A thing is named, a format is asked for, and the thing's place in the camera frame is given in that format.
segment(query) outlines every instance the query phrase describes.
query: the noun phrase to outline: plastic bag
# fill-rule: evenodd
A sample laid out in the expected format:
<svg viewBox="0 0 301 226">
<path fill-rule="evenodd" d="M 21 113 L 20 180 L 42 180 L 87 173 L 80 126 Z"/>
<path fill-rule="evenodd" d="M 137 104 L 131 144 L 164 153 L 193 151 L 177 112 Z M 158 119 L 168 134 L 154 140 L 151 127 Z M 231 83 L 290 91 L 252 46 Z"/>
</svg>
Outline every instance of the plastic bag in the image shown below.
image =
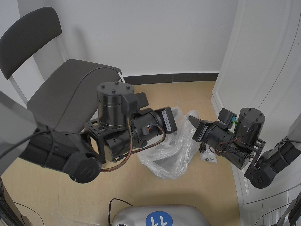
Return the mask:
<svg viewBox="0 0 301 226">
<path fill-rule="evenodd" d="M 203 160 L 203 161 L 210 161 L 210 162 L 215 162 L 217 163 L 217 160 L 216 160 L 216 155 L 211 152 L 209 150 L 209 145 L 206 145 L 206 150 L 205 152 L 202 152 L 200 154 L 200 158 Z"/>
<path fill-rule="evenodd" d="M 199 149 L 199 144 L 192 139 L 196 129 L 188 120 L 189 115 L 199 118 L 198 112 L 190 111 L 185 116 L 179 107 L 173 107 L 172 114 L 178 128 L 176 135 L 167 134 L 161 144 L 138 153 L 140 162 L 163 179 L 182 176 Z M 160 137 L 153 138 L 148 144 L 158 141 Z"/>
</svg>

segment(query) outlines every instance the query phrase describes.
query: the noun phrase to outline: chair backrest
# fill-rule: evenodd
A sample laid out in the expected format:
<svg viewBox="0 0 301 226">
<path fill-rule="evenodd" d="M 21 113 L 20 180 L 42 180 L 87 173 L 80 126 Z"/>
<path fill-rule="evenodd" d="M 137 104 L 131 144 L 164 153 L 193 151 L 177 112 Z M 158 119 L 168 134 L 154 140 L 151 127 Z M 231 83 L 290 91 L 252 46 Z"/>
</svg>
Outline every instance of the chair backrest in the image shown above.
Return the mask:
<svg viewBox="0 0 301 226">
<path fill-rule="evenodd" d="M 37 9 L 16 21 L 0 39 L 0 69 L 8 79 L 36 51 L 62 33 L 56 11 Z"/>
</svg>

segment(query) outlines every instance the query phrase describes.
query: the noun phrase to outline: label sticker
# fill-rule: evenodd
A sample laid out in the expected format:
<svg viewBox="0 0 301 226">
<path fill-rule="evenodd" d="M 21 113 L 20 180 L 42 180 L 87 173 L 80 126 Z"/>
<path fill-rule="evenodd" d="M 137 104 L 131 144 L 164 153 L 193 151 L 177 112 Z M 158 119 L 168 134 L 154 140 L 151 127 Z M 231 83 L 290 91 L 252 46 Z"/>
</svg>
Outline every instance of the label sticker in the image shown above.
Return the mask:
<svg viewBox="0 0 301 226">
<path fill-rule="evenodd" d="M 152 212 L 147 216 L 146 226 L 172 226 L 172 217 L 163 211 Z"/>
<path fill-rule="evenodd" d="M 205 134 L 205 131 L 207 130 L 208 126 L 205 126 L 200 137 L 198 138 L 198 142 L 201 141 L 201 138 L 203 137 L 203 135 Z"/>
<path fill-rule="evenodd" d="M 167 116 L 167 113 L 166 111 L 162 111 L 162 115 L 163 115 L 163 118 L 164 118 L 164 122 L 165 122 L 165 125 L 166 125 L 166 129 L 168 131 L 171 131 L 171 126 L 170 126 L 170 123 L 169 123 L 169 120 L 168 120 L 168 116 Z"/>
</svg>

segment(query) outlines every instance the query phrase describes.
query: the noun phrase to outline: chair seat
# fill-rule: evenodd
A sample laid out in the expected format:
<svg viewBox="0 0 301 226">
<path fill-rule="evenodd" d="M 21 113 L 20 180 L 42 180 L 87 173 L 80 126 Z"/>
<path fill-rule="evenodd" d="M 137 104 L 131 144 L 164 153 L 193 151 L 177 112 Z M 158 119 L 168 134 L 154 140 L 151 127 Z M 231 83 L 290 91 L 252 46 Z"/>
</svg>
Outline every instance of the chair seat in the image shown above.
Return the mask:
<svg viewBox="0 0 301 226">
<path fill-rule="evenodd" d="M 73 92 L 81 79 L 91 70 L 111 67 L 87 61 L 69 59 L 43 83 L 27 103 L 36 120 L 54 127 L 63 114 Z M 84 123 L 91 119 L 98 107 L 96 87 L 107 81 L 118 81 L 119 75 L 109 68 L 90 73 L 80 86 L 62 117 L 56 130 L 79 133 Z"/>
</svg>

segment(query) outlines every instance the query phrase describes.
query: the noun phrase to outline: dark baseboard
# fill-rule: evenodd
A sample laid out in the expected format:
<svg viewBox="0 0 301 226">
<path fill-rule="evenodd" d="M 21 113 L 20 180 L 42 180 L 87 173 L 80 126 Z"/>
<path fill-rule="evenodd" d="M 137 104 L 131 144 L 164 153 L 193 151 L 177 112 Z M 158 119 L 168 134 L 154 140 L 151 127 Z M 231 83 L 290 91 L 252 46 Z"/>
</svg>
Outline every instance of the dark baseboard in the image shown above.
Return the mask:
<svg viewBox="0 0 301 226">
<path fill-rule="evenodd" d="M 124 77 L 131 85 L 158 84 L 171 82 L 216 81 L 218 73 L 167 73 Z"/>
</svg>

